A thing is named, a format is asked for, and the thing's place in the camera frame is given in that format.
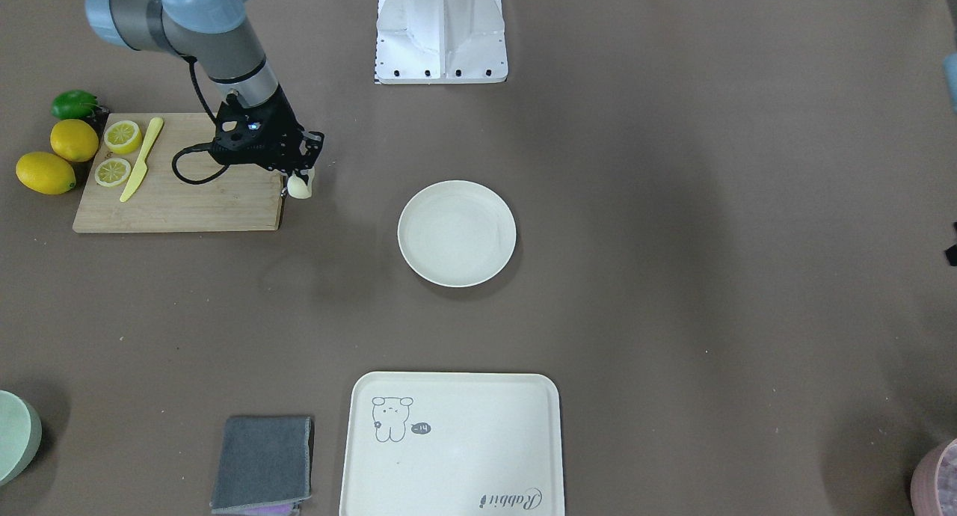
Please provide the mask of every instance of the white tray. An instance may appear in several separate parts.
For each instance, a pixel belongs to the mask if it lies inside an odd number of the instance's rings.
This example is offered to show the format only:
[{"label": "white tray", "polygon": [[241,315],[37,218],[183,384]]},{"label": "white tray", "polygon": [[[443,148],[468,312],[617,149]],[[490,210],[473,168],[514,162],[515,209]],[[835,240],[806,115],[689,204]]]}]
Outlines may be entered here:
[{"label": "white tray", "polygon": [[370,372],[341,516],[564,516],[558,390],[539,374]]}]

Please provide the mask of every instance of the cartoon bear drawing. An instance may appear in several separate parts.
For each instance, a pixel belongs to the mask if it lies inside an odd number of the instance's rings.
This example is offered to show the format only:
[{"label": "cartoon bear drawing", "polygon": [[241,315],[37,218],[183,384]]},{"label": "cartoon bear drawing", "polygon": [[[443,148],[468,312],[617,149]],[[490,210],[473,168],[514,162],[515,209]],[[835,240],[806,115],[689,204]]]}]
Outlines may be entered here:
[{"label": "cartoon bear drawing", "polygon": [[410,397],[383,398],[376,396],[372,400],[372,420],[375,421],[375,438],[381,443],[401,441],[406,437],[406,421],[409,420]]}]

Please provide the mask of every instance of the white plate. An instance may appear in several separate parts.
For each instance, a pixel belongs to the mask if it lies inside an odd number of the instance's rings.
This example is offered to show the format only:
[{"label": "white plate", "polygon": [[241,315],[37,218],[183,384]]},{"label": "white plate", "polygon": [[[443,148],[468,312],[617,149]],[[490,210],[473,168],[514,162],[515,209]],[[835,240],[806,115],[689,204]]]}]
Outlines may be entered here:
[{"label": "white plate", "polygon": [[539,374],[370,372],[339,516],[564,516],[558,390]]},{"label": "white plate", "polygon": [[435,284],[464,288],[495,277],[515,251],[515,218],[485,186],[462,179],[429,185],[399,217],[399,250]]}]

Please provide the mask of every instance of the mint green bowl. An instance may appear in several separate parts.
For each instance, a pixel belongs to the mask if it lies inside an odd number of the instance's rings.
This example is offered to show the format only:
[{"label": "mint green bowl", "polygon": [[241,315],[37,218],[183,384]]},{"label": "mint green bowl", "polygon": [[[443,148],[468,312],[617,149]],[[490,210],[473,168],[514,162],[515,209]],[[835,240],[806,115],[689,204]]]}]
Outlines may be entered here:
[{"label": "mint green bowl", "polygon": [[0,486],[13,481],[34,459],[42,430],[33,406],[0,390]]}]

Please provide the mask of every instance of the wooden cutting board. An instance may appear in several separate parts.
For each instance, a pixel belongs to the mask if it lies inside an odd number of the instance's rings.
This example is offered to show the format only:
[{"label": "wooden cutting board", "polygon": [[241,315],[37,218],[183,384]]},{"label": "wooden cutting board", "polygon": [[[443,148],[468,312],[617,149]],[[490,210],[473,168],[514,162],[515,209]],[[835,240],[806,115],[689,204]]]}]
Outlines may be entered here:
[{"label": "wooden cutting board", "polygon": [[[122,157],[136,164],[139,149],[114,155],[100,144],[76,210],[73,230],[77,233],[160,233],[236,232],[276,230],[283,212],[283,176],[256,165],[233,165],[225,174],[205,185],[189,185],[173,175],[171,162],[182,148],[209,142],[215,133],[205,114],[110,114],[106,125],[133,120],[146,134],[150,118],[164,120],[163,131],[147,158],[150,169],[140,188],[126,202],[120,202],[122,185],[105,188],[96,183],[93,171],[108,157]],[[221,166],[208,153],[184,155],[179,171],[191,179],[202,179]]]}]

